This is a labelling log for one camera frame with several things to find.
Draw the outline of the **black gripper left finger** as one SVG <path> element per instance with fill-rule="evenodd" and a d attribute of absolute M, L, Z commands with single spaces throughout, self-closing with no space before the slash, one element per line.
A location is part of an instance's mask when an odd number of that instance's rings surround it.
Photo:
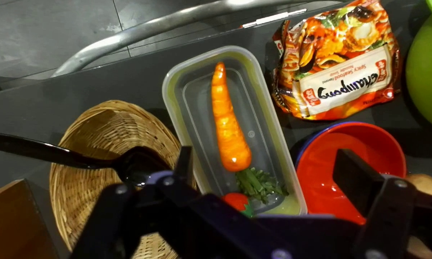
<path fill-rule="evenodd" d="M 184 145 L 180 149 L 175 167 L 174 167 L 174 175 L 184 181 L 185 184 L 191 184 L 193 178 L 193 155 L 191 148 L 188 145 Z"/>

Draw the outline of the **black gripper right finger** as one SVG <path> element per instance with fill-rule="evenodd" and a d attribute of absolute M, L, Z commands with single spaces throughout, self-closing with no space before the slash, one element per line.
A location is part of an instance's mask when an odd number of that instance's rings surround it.
<path fill-rule="evenodd" d="M 361 216 L 367 216 L 384 178 L 351 149 L 338 149 L 332 180 Z"/>

